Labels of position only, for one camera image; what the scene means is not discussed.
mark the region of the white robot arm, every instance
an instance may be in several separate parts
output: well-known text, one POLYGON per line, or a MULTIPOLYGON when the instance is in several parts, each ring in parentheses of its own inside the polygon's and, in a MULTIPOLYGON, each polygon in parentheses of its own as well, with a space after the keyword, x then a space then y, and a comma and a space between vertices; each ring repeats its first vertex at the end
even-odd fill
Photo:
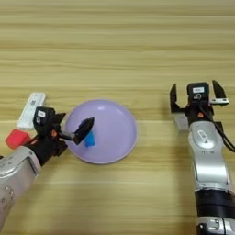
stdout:
POLYGON ((222 155, 224 145, 235 152, 223 132, 222 124, 213 120, 212 106, 229 104, 223 88, 213 81, 216 98, 209 100, 207 83, 187 86, 188 104, 177 104, 176 85, 171 97, 172 113, 183 113, 189 126, 189 146, 195 175, 197 235, 235 235, 235 192, 222 155))
POLYGON ((94 119, 85 120, 74 133, 61 131, 65 114, 55 114, 53 108, 38 107, 34 117, 37 136, 0 159, 0 231, 11 207, 33 184, 43 166, 52 156, 60 156, 67 148, 63 140, 79 144, 92 129, 94 119))

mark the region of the red block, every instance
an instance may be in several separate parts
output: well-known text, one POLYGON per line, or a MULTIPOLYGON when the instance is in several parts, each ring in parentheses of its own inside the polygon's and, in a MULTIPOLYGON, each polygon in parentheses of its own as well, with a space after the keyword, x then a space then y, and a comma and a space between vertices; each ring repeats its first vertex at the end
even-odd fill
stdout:
POLYGON ((27 134, 27 132, 13 129, 9 136, 6 138, 5 142, 9 148, 15 150, 20 145, 24 145, 29 142, 31 137, 27 134))

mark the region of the purple plate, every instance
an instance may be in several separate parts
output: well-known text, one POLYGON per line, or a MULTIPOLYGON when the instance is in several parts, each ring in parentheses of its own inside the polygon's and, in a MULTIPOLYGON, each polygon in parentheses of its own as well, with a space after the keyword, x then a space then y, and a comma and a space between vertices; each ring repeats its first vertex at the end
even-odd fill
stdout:
POLYGON ((69 149, 86 162, 106 164, 127 156, 137 142, 134 117, 123 106, 108 100, 92 100, 79 105, 68 117, 65 130, 75 132, 86 118, 95 118, 95 146, 66 141, 69 149))

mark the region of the blue object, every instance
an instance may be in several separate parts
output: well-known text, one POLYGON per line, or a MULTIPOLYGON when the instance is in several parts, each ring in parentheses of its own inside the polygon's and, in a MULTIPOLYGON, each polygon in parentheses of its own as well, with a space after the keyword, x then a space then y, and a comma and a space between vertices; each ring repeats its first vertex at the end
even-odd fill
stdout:
POLYGON ((87 147, 87 148, 95 146, 95 137, 94 137, 94 134, 93 134, 92 130, 90 131, 90 133, 84 139, 84 144, 85 144, 85 147, 87 147))

